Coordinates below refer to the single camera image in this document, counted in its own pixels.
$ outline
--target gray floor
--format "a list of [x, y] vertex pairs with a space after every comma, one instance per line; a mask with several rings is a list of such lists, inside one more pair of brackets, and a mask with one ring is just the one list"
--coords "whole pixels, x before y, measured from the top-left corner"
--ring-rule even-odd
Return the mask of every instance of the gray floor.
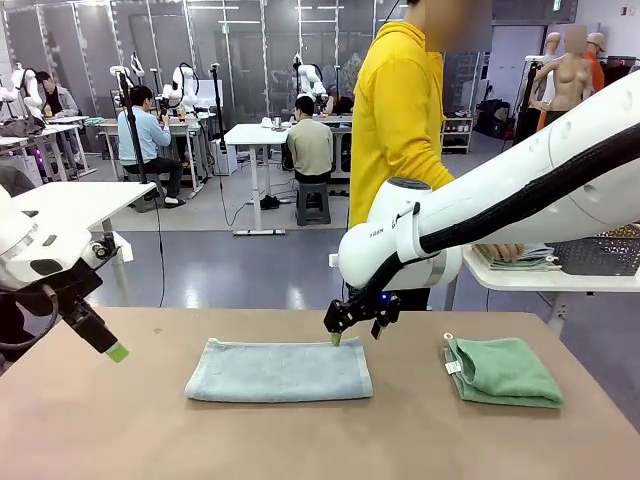
[[[502, 141], [493, 140], [483, 135], [474, 135], [469, 155], [445, 155], [443, 161], [454, 176], [461, 176], [473, 168], [481, 165], [496, 152], [500, 151]], [[279, 154], [275, 153], [270, 161], [269, 172], [273, 193], [280, 198], [292, 198], [294, 193], [293, 174], [283, 172], [279, 168]], [[98, 168], [96, 173], [82, 178], [82, 181], [114, 181], [109, 161], [91, 161], [91, 166]], [[229, 222], [235, 212], [251, 198], [251, 168], [247, 165], [240, 168], [230, 177], [222, 177], [224, 200]], [[258, 182], [264, 185], [264, 167], [258, 170]], [[348, 190], [348, 185], [336, 185], [332, 188]], [[185, 183], [181, 196], [187, 198], [192, 189]], [[346, 197], [330, 197], [331, 211], [330, 225], [314, 225], [303, 227], [305, 230], [342, 228], [347, 224], [349, 199]], [[228, 226], [222, 206], [219, 178], [210, 179], [202, 191], [192, 200], [187, 200], [183, 207], [173, 210], [161, 210], [160, 219], [163, 230], [212, 231], [212, 230], [245, 230], [254, 228], [253, 207], [246, 206], [238, 214], [233, 226]], [[277, 210], [262, 212], [264, 228], [299, 229], [295, 218], [294, 205], [281, 205]], [[125, 209], [113, 217], [113, 225], [123, 231], [154, 231], [157, 230], [155, 211], [144, 214], [136, 213], [132, 209]]]
[[[496, 154], [502, 142], [475, 137], [470, 155], [445, 155], [444, 163], [455, 176], [461, 176]], [[86, 180], [110, 180], [109, 165]], [[228, 211], [235, 211], [249, 194], [249, 168], [225, 179]], [[284, 183], [287, 175], [276, 171], [273, 183]], [[334, 215], [334, 227], [346, 224], [344, 214]], [[158, 249], [157, 220], [153, 215], [125, 212], [116, 219], [116, 228], [133, 245], [135, 261], [126, 265], [130, 304], [157, 307], [162, 284]], [[268, 212], [265, 223], [289, 222], [292, 211]], [[238, 226], [251, 226], [250, 212], [238, 216]], [[327, 255], [337, 251], [344, 228], [295, 230], [285, 237], [237, 238], [227, 230], [219, 205], [217, 183], [210, 183], [187, 206], [163, 211], [162, 239], [165, 252], [165, 307], [187, 308], [273, 308], [326, 309], [341, 296], [342, 279], [328, 267]], [[94, 304], [117, 306], [118, 296], [111, 267], [101, 271], [105, 284], [89, 300]], [[445, 288], [433, 290], [430, 303], [440, 310]], [[548, 305], [535, 293], [491, 292], [481, 287], [463, 270], [460, 274], [455, 309], [461, 311], [525, 311], [546, 317]], [[640, 430], [640, 296], [601, 294], [574, 295], [570, 301], [570, 320], [562, 341], [600, 382], [633, 425]], [[37, 319], [28, 323], [31, 331], [41, 328]]]

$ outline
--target chair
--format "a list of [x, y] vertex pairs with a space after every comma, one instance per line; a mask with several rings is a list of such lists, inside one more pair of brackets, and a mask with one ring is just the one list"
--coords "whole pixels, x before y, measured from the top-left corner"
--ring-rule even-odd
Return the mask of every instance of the chair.
[[[137, 173], [129, 173], [130, 182], [140, 182], [140, 175]], [[162, 183], [160, 182], [160, 175], [157, 173], [147, 173], [147, 181], [156, 184], [156, 189], [150, 191], [138, 200], [133, 202], [133, 208], [138, 213], [146, 213], [150, 210], [155, 210], [156, 202], [159, 208], [164, 207], [164, 190], [162, 189]]]
[[[316, 194], [320, 195], [320, 203], [309, 205], [310, 199]], [[331, 223], [329, 212], [329, 193], [326, 183], [298, 183], [298, 195], [296, 199], [296, 217], [298, 225], [307, 226], [310, 222], [319, 222], [324, 225]]]

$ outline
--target metal wire basket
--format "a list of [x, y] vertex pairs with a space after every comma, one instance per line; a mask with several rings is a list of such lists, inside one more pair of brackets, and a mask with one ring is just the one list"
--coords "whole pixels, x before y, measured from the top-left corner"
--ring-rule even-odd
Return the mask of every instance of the metal wire basket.
[[627, 225], [595, 237], [550, 243], [569, 275], [632, 277], [640, 267], [640, 228]]

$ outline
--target human hand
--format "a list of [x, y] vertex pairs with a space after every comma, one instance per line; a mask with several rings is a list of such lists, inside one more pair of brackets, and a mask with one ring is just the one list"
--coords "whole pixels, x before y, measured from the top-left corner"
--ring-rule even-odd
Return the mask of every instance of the human hand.
[[491, 258], [505, 262], [515, 262], [524, 253], [524, 245], [521, 243], [516, 245], [488, 244], [485, 245], [485, 248]]

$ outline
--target beige tabletop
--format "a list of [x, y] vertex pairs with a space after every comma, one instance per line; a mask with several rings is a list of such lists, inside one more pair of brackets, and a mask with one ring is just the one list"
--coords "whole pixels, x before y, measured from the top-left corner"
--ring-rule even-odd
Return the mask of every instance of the beige tabletop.
[[[535, 316], [413, 313], [364, 341], [370, 400], [191, 401], [206, 340], [327, 338], [321, 312], [99, 310], [131, 355], [112, 363], [61, 323], [0, 378], [3, 479], [637, 478], [640, 437]], [[460, 401], [442, 335], [525, 338], [566, 397], [560, 411]]]

